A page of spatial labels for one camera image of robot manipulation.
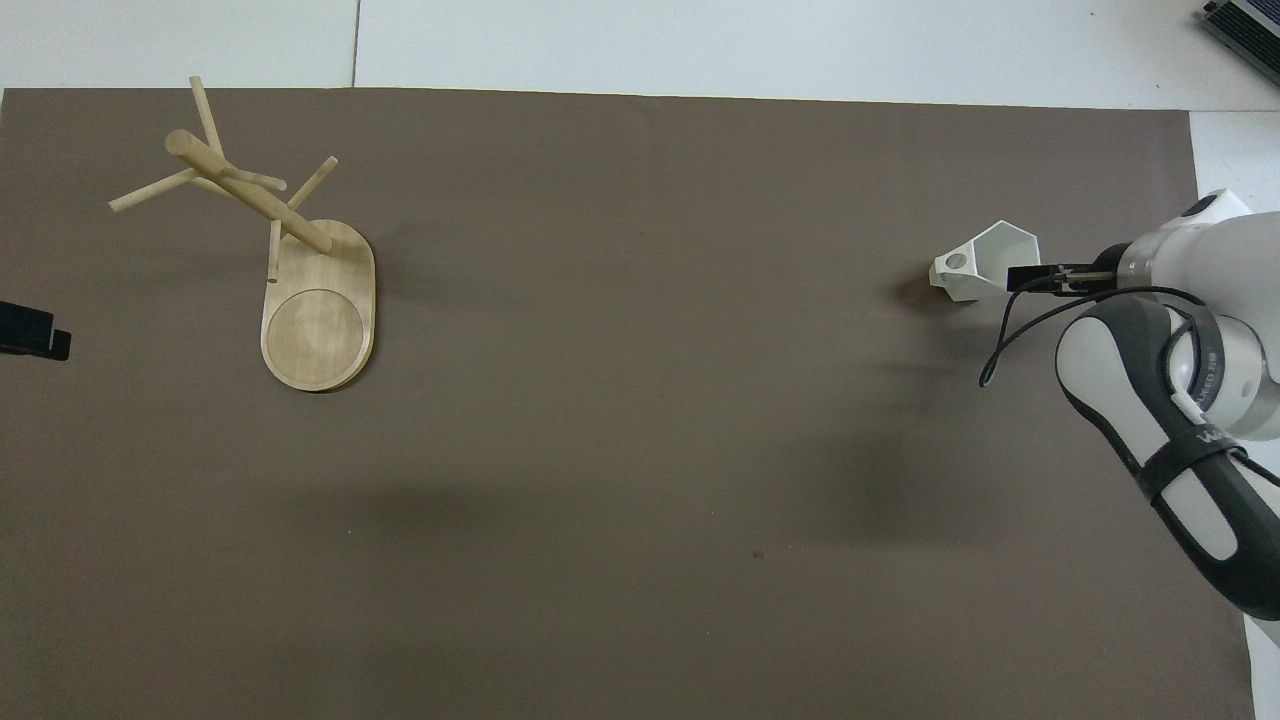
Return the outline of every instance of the wooden peg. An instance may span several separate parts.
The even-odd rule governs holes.
[[[214,126],[214,111],[209,108],[209,97],[205,95],[205,83],[200,81],[200,76],[191,76],[189,79],[191,92],[196,96],[196,111],[200,113],[200,124],[205,127],[205,140],[219,158],[225,158],[223,141],[218,138],[218,128]]]
[[[248,170],[242,170],[239,168],[233,168],[230,165],[223,168],[221,176],[224,178],[251,182],[259,187],[265,187],[268,190],[275,190],[279,192],[284,192],[285,190],[289,188],[289,183],[282,181],[280,178],[273,178],[271,176],[264,176],[261,173],[251,173]]]
[[[293,197],[291,197],[289,201],[287,202],[289,210],[297,210],[298,205],[302,205],[302,201],[306,200],[307,196],[315,191],[315,188],[320,184],[320,181],[323,181],[325,176],[333,172],[333,168],[337,164],[338,159],[334,158],[333,155],[329,155],[328,160],[320,163],[320,167],[316,168],[316,172],[311,173],[311,177],[307,178],[307,182],[302,183],[302,187],[300,187],[298,191],[293,193]]]
[[[116,197],[115,200],[108,202],[108,206],[111,208],[111,211],[120,213],[123,210],[133,208],[134,205],[142,202],[143,200],[151,200],[156,195],[169,192],[170,190],[179,187],[184,183],[188,183],[196,179],[197,177],[200,177],[200,173],[197,173],[195,168],[187,168],[180,173],[174,173],[166,178],[157,179],[156,182],[146,187],[140,187],[128,195],[122,195],[120,197]]]
[[[193,186],[196,186],[196,187],[198,187],[201,190],[207,190],[209,192],[212,192],[214,195],[221,195],[223,197],[230,197],[232,200],[236,200],[234,195],[232,195],[230,192],[227,192],[225,190],[221,188],[221,186],[215,184],[214,181],[211,181],[211,179],[196,178],[196,179],[191,181],[191,184],[193,184]]]
[[[280,220],[271,220],[271,237],[266,247],[266,282],[274,283],[280,274]]]
[[[237,200],[252,208],[269,220],[280,220],[284,229],[308,247],[326,255],[333,247],[333,240],[306,218],[294,213],[283,200],[256,184],[223,177],[223,169],[229,167],[225,159],[218,156],[211,147],[184,129],[175,129],[164,140],[164,147],[170,155],[186,160],[201,176],[209,178]]]

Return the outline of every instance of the black band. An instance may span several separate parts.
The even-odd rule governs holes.
[[[1194,425],[1169,438],[1134,477],[1147,502],[1155,502],[1169,483],[1197,460],[1239,447],[1240,443],[1217,425]]]

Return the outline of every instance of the brown surface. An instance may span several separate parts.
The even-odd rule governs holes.
[[[925,284],[1000,218],[1068,261],[1175,214],[1185,114],[210,100],[234,161],[342,159],[378,347],[284,387],[266,223],[106,209],[189,92],[8,91],[0,288],[76,340],[0,363],[5,720],[1251,716],[1062,323],[978,391],[998,304]]]

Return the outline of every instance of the black object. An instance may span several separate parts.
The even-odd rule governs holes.
[[[1052,292],[1059,297],[1084,297],[1116,288],[1116,268],[1129,247],[1128,242],[1107,247],[1089,264],[1019,265],[1009,268],[1005,290],[1014,292]],[[1041,283],[1034,283],[1044,278]]]
[[[1224,0],[1204,5],[1201,27],[1280,85],[1280,3]]]
[[[67,360],[72,333],[54,329],[54,314],[0,301],[0,352]]]

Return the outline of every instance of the wooden post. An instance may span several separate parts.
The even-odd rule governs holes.
[[[201,176],[212,181],[237,200],[252,208],[268,220],[280,220],[280,224],[293,237],[298,238],[308,247],[328,255],[333,247],[333,240],[320,228],[312,225],[306,218],[291,210],[283,200],[271,195],[265,188],[247,182],[223,177],[225,168],[233,167],[219,158],[207,145],[184,129],[175,129],[164,138],[164,149],[187,161]]]
[[[143,200],[150,200],[156,195],[160,195],[163,192],[169,192],[175,187],[180,187],[191,182],[192,179],[195,179],[196,174],[197,173],[195,169],[187,168],[180,173],[174,173],[166,178],[157,179],[156,182],[146,187],[140,187],[128,195],[122,195],[120,197],[116,197],[115,200],[108,202],[108,205],[111,208],[113,213],[128,210],[129,208],[133,208],[134,205],[142,202]]]

